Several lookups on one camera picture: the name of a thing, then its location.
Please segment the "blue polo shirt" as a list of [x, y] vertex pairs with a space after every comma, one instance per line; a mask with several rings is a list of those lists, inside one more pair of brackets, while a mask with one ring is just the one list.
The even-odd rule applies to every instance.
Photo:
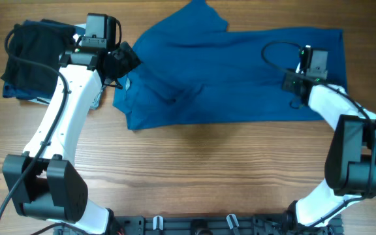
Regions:
[[290, 107], [284, 68], [298, 49], [328, 51], [328, 77], [347, 85], [343, 32], [291, 27], [230, 32], [205, 1], [192, 1], [135, 42], [140, 65], [123, 77], [113, 105], [130, 130], [240, 121], [318, 121], [309, 108]]

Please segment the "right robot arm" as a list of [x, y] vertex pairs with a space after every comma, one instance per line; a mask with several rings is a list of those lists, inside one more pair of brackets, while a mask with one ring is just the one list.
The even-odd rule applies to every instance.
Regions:
[[283, 89], [321, 115], [334, 137], [323, 181], [283, 214], [283, 230], [295, 233], [325, 227], [348, 206], [376, 197], [376, 114], [327, 83], [326, 50], [301, 47], [299, 57], [296, 70], [286, 70]]

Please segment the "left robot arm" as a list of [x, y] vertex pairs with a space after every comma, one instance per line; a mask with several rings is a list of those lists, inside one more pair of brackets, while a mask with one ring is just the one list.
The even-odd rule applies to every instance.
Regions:
[[13, 204], [18, 215], [81, 234], [124, 234], [113, 211], [89, 199], [74, 158], [93, 100], [104, 87], [120, 88], [119, 79], [140, 60], [122, 39], [119, 20], [90, 13], [85, 33], [67, 40], [58, 63], [57, 86], [41, 124], [23, 152], [3, 162], [8, 194], [2, 207]]

